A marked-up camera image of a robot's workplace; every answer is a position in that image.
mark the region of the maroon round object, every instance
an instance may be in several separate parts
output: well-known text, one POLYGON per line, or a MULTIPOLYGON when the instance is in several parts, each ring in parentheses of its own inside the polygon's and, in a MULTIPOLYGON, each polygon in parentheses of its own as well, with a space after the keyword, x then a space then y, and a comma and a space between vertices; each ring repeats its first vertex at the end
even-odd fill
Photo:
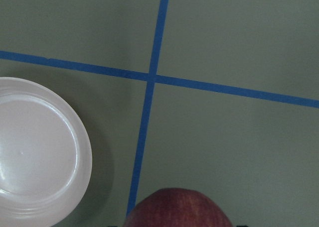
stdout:
POLYGON ((204 194, 165 188, 138 203, 123 227, 232 227, 232 224, 204 194))

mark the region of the red apple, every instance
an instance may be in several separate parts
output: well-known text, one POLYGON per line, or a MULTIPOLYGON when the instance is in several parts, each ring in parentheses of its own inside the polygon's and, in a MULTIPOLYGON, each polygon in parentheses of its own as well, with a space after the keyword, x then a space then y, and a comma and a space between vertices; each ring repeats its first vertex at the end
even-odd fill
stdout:
POLYGON ((164 188, 138 203, 123 227, 232 227, 232 224, 202 193, 164 188))

